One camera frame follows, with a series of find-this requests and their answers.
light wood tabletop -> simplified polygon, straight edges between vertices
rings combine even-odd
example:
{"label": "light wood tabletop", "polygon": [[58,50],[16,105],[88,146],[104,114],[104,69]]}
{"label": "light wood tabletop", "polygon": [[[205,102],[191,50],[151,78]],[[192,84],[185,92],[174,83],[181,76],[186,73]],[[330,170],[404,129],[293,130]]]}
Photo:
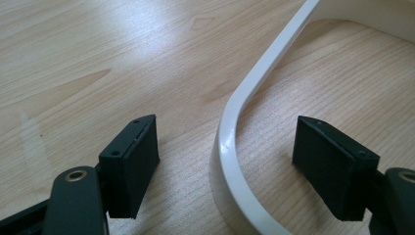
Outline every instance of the light wood tabletop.
{"label": "light wood tabletop", "polygon": [[[209,160],[232,92],[303,1],[0,2],[0,219],[47,199],[54,178],[156,114],[161,163],[136,220],[112,234],[231,234]],[[336,220],[291,164],[297,117],[333,124],[415,168],[415,45],[366,26],[308,26],[243,112],[244,175],[294,234],[368,234]]]}

black plastic part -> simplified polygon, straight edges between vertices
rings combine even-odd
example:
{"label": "black plastic part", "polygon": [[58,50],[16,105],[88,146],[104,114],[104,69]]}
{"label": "black plastic part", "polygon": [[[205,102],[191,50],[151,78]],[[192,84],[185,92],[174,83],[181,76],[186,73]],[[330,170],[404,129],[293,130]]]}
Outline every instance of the black plastic part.
{"label": "black plastic part", "polygon": [[100,154],[101,177],[108,182],[110,217],[135,218],[159,163],[156,116],[129,123]]}
{"label": "black plastic part", "polygon": [[108,234],[95,168],[75,167],[55,179],[42,234]]}
{"label": "black plastic part", "polygon": [[415,171],[390,168],[385,194],[397,234],[415,234]]}
{"label": "black plastic part", "polygon": [[339,220],[362,220],[364,178],[377,171],[379,156],[311,117],[299,117],[293,164]]}
{"label": "black plastic part", "polygon": [[0,234],[40,234],[47,206],[48,200],[1,220]]}

white object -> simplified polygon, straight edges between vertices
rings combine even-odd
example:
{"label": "white object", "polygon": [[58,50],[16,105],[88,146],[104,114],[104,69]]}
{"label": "white object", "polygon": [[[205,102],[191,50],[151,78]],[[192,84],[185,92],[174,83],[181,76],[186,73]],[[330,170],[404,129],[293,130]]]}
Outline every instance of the white object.
{"label": "white object", "polygon": [[415,43],[415,0],[306,0],[229,99],[210,160],[214,200],[229,225],[244,234],[290,234],[263,208],[241,171],[235,138],[238,117],[302,29],[323,19],[353,21]]}

white curved strip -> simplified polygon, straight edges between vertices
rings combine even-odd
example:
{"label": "white curved strip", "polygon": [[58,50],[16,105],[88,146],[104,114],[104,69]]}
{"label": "white curved strip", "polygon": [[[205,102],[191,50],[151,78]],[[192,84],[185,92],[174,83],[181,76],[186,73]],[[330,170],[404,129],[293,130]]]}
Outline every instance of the white curved strip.
{"label": "white curved strip", "polygon": [[306,0],[238,86],[223,111],[210,160],[210,185],[225,220],[237,233],[290,234],[263,208],[241,171],[235,138],[238,117],[311,21],[343,19],[415,42],[415,4],[403,0]]}

white plastic band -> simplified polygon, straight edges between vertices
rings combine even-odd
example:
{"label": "white plastic band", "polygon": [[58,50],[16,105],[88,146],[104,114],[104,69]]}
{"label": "white plastic band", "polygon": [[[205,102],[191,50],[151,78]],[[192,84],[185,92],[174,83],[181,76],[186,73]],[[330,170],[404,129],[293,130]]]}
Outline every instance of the white plastic band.
{"label": "white plastic band", "polygon": [[229,99],[210,160],[210,185],[225,220],[244,234],[290,234],[263,208],[241,171],[235,138],[238,117],[302,29],[323,19],[349,20],[415,43],[415,4],[406,0],[306,0]]}

